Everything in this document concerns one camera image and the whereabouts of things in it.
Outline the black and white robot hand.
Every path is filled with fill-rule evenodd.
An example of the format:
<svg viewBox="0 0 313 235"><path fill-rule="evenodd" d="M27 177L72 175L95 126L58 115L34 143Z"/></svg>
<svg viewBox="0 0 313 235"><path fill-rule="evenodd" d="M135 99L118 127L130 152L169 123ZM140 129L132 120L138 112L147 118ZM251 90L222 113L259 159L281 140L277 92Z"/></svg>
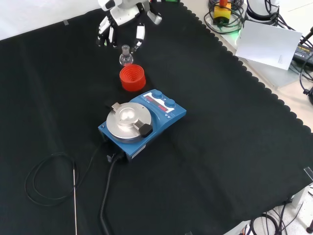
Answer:
<svg viewBox="0 0 313 235"><path fill-rule="evenodd" d="M162 21L162 16L154 10L150 0L98 0L98 4L106 13L98 27L96 43L100 47L109 45L116 47L118 28L136 21L136 40L130 47L130 53L133 54L141 47L145 38L145 24L141 17L146 14L155 25Z"/></svg>

